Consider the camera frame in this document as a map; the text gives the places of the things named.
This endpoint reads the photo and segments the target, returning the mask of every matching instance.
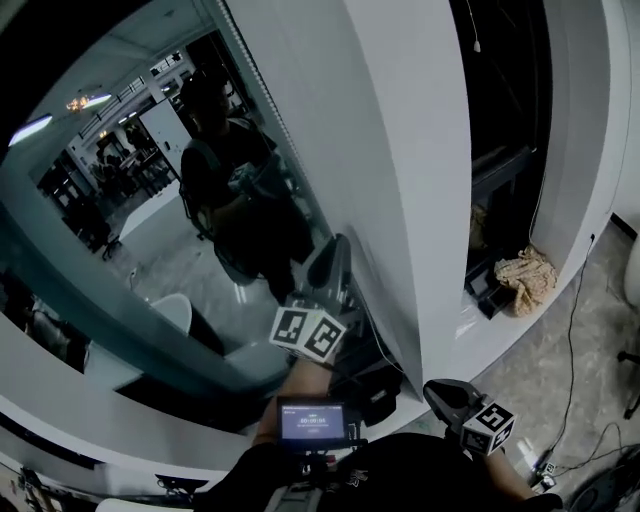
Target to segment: ceiling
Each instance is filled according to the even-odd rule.
[[[41,175],[95,110],[71,114],[66,104],[83,95],[117,94],[166,55],[215,28],[202,0],[153,0],[91,46],[56,82],[30,119],[51,114],[39,133],[11,147],[2,164],[10,172]]]

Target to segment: black cable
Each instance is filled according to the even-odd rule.
[[[311,361],[312,363],[317,364],[320,368],[324,368],[325,370],[327,370],[327,371],[329,371],[331,373],[337,374],[338,376],[342,377],[345,381],[351,381],[351,382],[353,382],[354,384],[357,384],[360,387],[364,387],[362,382],[360,382],[355,375],[353,375],[353,376],[347,375],[345,372],[343,372],[342,370],[337,368],[335,363],[334,364],[329,364],[329,363],[326,363],[326,362],[325,363],[321,363],[320,361],[316,361],[316,360],[311,359],[311,358],[307,359],[307,361]]]
[[[595,457],[595,454],[598,452],[600,445],[602,445],[602,441],[604,441],[604,436],[607,433],[607,430],[609,430],[609,427],[611,426],[615,426],[616,429],[618,430],[618,448],[610,452],[607,452],[604,455]],[[620,425],[618,425],[615,421],[612,421],[611,423],[608,423],[606,427],[604,427],[602,433],[600,434],[600,437],[598,438],[598,442],[596,443],[595,448],[593,449],[593,451],[591,452],[591,455],[589,455],[589,457],[586,460],[580,462],[579,464],[576,464],[575,466],[558,466],[560,468],[565,469],[566,471],[563,471],[562,473],[558,473],[557,475],[554,475],[554,476],[556,477],[562,476],[568,473],[569,471],[573,471],[574,469],[580,469],[586,466],[587,464],[589,464],[590,462],[593,462],[594,460],[601,459],[603,457],[606,457],[607,455],[611,455],[612,453],[622,451],[625,448],[631,447],[631,446],[634,446],[634,445],[622,446],[622,432],[620,431]]]
[[[20,472],[19,471],[16,471],[12,467],[7,466],[4,462],[0,462],[0,466],[3,466],[5,468],[7,468],[9,471],[11,471],[12,473],[15,473],[17,476],[20,476]]]
[[[574,357],[573,357],[573,340],[571,339],[571,331],[573,330],[573,316],[576,312],[576,309],[578,308],[578,299],[580,297],[580,289],[582,288],[584,271],[587,268],[587,261],[589,261],[589,254],[591,252],[591,247],[593,246],[594,240],[595,240],[595,236],[591,235],[591,243],[589,244],[589,248],[587,249],[587,255],[584,259],[584,263],[582,264],[582,270],[580,271],[580,279],[578,281],[578,290],[576,291],[576,299],[573,303],[573,309],[571,310],[571,315],[569,316],[569,332],[567,333],[567,340],[569,342],[569,357],[570,357],[569,361],[571,364],[571,384],[569,386],[569,401],[567,402],[567,409],[565,410],[564,417],[562,419],[562,427],[560,429],[560,433],[558,434],[558,437],[556,438],[553,445],[551,445],[551,448],[547,450],[547,456],[546,456],[547,459],[551,456],[556,446],[558,446],[558,444],[564,437],[564,434],[567,430],[567,420],[569,419],[569,411],[571,409],[571,402],[573,401],[573,388],[576,381],[575,364],[574,364]]]
[[[608,457],[612,453],[621,452],[622,450],[627,450],[629,448],[640,448],[640,443],[627,444],[627,445],[621,446],[620,448],[615,448],[614,450],[608,451],[607,453],[603,453],[602,455],[598,455],[597,457],[593,457],[592,459],[588,459],[588,460],[586,460],[584,462],[581,462],[580,464],[578,464],[576,466],[570,466],[570,467],[566,468],[565,471],[563,471],[562,473],[558,473],[557,475],[554,475],[554,477],[556,477],[556,478],[560,477],[562,475],[567,474],[569,471],[573,471],[574,469],[580,469],[580,468],[586,466],[587,464],[589,464],[590,462],[594,462],[596,460],[604,459],[605,457]]]

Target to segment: table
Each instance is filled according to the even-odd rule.
[[[197,235],[184,210],[180,182],[175,180],[127,217],[120,233],[120,243],[145,264],[189,231]]]

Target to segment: cloth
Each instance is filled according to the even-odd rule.
[[[273,492],[296,482],[297,475],[295,462],[283,448],[255,446],[222,482],[196,496],[195,512],[262,512]],[[321,512],[505,510],[481,468],[458,447],[421,434],[395,434],[375,441],[340,461],[316,484],[325,489]],[[561,505],[555,495],[545,495],[524,503],[526,510],[543,512],[558,502]]]
[[[533,312],[558,282],[556,269],[547,258],[529,245],[515,260],[500,260],[494,267],[496,279],[516,291],[513,311],[516,316]]]
[[[471,205],[471,216],[469,219],[469,249],[479,251],[484,249],[484,226],[487,221],[487,211],[477,204]]]

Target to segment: chair leg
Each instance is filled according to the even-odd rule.
[[[618,361],[631,361],[632,363],[640,365],[640,356],[622,351],[618,354]]]
[[[631,417],[633,416],[633,413],[636,412],[638,407],[640,407],[640,395],[636,399],[636,403],[633,404],[633,407],[631,407],[631,409],[627,409],[626,411],[624,411],[624,419],[625,420],[630,420]]]

